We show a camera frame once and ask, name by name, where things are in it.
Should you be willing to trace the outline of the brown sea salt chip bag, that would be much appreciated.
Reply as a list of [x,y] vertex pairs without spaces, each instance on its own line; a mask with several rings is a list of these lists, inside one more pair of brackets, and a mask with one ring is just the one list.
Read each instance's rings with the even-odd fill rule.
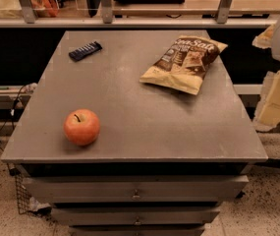
[[197,95],[210,64],[226,47],[210,38],[180,35],[140,82]]

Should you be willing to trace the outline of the orange plastic bag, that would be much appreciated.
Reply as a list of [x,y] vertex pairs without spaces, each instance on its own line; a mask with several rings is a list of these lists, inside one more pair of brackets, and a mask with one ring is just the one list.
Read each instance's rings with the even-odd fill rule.
[[43,17],[56,17],[58,5],[55,0],[30,0],[32,8]]

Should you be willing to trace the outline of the red apple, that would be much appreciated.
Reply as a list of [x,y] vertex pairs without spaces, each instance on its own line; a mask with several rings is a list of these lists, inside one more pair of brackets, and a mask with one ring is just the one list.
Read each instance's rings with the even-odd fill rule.
[[78,109],[67,116],[63,130],[71,143],[77,146],[87,146],[97,139],[100,132],[100,121],[91,110]]

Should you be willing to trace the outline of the grey drawer cabinet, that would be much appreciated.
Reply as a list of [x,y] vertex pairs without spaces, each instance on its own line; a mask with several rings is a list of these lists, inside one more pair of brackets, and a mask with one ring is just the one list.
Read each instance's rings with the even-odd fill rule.
[[[266,152],[220,61],[197,95],[140,76],[174,30],[68,31],[3,153],[24,186],[72,236],[199,236],[247,184]],[[97,41],[75,62],[69,53]],[[63,124],[78,109],[100,121],[77,146]]]

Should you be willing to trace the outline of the dark blue snack bar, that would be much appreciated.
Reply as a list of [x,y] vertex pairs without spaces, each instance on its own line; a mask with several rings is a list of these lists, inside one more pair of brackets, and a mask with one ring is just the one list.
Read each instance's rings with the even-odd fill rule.
[[101,49],[102,46],[97,41],[94,41],[70,52],[69,57],[75,62],[78,62],[83,60],[85,57],[100,51]]

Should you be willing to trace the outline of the grey metal shelf frame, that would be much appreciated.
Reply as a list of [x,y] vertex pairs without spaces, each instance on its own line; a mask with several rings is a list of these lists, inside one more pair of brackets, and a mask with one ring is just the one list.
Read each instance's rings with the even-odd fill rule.
[[266,28],[279,17],[280,0],[186,0],[182,4],[100,0],[94,10],[87,0],[51,5],[44,0],[0,0],[0,28]]

